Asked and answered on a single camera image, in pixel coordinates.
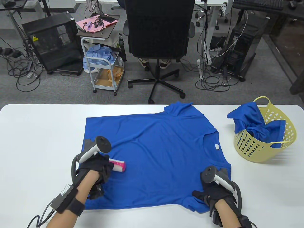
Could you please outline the person's right hand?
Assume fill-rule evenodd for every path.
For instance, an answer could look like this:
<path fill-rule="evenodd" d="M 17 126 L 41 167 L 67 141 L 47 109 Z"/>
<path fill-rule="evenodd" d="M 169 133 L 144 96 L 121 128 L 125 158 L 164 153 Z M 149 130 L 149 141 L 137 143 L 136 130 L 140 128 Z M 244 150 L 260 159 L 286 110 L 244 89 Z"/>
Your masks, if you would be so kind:
<path fill-rule="evenodd" d="M 237 201 L 231 191 L 227 190 L 220 184 L 216 184 L 215 182 L 205 183 L 202 180 L 202 177 L 201 183 L 203 186 L 203 191 L 193 191 L 192 196 L 203 201 L 209 207 L 210 214 L 212 214 L 214 210 L 216 211 L 215 204 L 219 200 L 224 200 L 233 210 L 233 212 L 240 214 L 241 211 L 236 206 Z"/>

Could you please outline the person's left hand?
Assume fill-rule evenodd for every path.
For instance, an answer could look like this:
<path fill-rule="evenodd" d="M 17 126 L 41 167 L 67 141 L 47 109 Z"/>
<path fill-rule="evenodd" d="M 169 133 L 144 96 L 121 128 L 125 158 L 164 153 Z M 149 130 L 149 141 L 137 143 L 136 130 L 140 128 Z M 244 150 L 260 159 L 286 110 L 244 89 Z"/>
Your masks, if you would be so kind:
<path fill-rule="evenodd" d="M 114 168 L 114 164 L 109 161 L 108 155 L 101 155 L 100 153 L 92 155 L 88 160 L 79 164 L 75 174 L 78 175 L 84 171 L 96 171 L 99 173 L 99 179 L 96 181 L 97 184 L 105 184 L 108 182 L 111 172 Z"/>

